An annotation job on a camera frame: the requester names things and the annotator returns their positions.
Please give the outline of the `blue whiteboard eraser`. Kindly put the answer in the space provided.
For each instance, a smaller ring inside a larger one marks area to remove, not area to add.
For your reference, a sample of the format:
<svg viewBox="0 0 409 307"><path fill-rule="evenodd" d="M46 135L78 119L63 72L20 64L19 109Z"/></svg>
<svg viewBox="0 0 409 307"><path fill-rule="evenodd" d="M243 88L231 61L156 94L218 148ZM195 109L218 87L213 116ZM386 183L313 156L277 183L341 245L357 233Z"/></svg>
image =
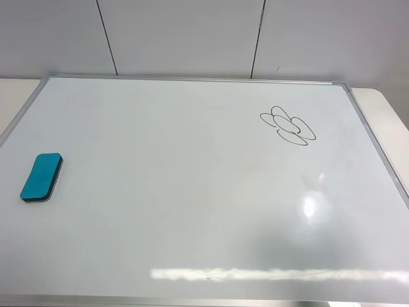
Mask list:
<svg viewBox="0 0 409 307"><path fill-rule="evenodd" d="M26 203L47 201L52 196L62 165L60 153L39 154L22 188L20 199Z"/></svg>

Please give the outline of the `white board with aluminium frame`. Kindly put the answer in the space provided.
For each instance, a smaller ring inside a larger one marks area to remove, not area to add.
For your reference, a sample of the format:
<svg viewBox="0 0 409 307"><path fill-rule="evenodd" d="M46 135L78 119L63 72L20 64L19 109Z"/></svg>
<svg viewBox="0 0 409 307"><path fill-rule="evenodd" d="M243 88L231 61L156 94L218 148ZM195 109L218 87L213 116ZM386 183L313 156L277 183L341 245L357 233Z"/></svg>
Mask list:
<svg viewBox="0 0 409 307"><path fill-rule="evenodd" d="M408 189L344 83L50 75L1 135L1 304L307 301L408 303Z"/></svg>

